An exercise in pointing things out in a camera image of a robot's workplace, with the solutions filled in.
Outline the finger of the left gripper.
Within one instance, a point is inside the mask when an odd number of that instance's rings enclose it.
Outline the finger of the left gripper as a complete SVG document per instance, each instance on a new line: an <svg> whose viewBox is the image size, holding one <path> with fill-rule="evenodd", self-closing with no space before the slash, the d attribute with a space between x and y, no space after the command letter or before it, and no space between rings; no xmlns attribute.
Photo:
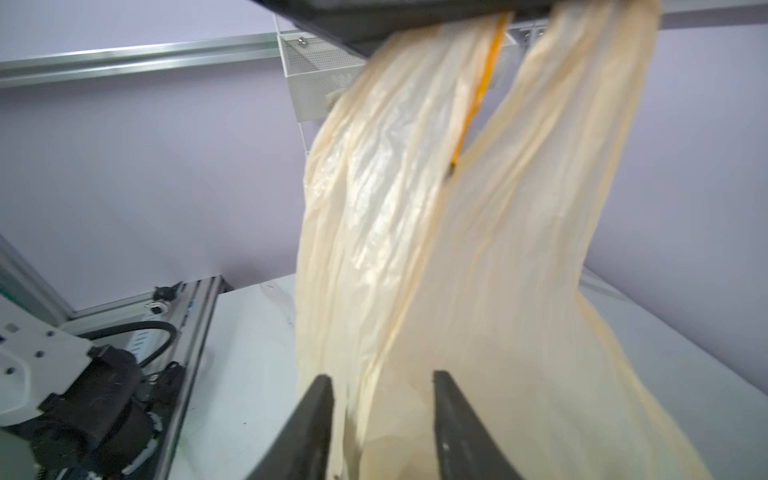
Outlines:
<svg viewBox="0 0 768 480"><path fill-rule="evenodd" d="M555 5L541 0L255 0L303 31L358 57L370 57L398 32L514 13L542 17Z"/></svg>

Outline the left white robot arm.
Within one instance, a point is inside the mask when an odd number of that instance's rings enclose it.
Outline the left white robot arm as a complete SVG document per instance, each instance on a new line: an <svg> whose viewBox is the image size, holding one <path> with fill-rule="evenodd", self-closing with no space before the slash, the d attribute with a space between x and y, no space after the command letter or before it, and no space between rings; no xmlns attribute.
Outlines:
<svg viewBox="0 0 768 480"><path fill-rule="evenodd" d="M549 1L269 1L266 8L354 56L392 35ZM1 302L1 427L25 440L41 478L167 476L222 278L156 289L139 321L74 335Z"/></svg>

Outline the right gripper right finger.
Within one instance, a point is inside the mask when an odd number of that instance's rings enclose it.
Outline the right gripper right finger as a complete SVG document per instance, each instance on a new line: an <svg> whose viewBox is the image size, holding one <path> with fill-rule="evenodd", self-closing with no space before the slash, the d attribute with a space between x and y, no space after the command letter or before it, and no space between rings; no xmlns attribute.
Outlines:
<svg viewBox="0 0 768 480"><path fill-rule="evenodd" d="M443 480L521 480L458 384L447 371L434 371L434 435Z"/></svg>

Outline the translucent beige plastic bag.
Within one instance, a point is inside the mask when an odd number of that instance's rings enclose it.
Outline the translucent beige plastic bag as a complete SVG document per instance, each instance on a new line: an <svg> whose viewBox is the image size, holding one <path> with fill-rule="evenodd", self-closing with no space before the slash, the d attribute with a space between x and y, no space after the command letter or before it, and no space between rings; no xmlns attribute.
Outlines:
<svg viewBox="0 0 768 480"><path fill-rule="evenodd" d="M393 35L309 154L299 384L333 382L330 479L435 479L436 370L527 479L706 479L580 292L656 1L563 1L467 139L509 17Z"/></svg>

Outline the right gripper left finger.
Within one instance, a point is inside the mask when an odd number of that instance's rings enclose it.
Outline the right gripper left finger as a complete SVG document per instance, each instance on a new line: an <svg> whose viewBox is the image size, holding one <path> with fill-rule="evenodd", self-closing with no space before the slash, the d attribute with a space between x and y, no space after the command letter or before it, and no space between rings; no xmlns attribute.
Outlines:
<svg viewBox="0 0 768 480"><path fill-rule="evenodd" d="M250 480L323 480L333 427L332 379L320 374L310 384Z"/></svg>

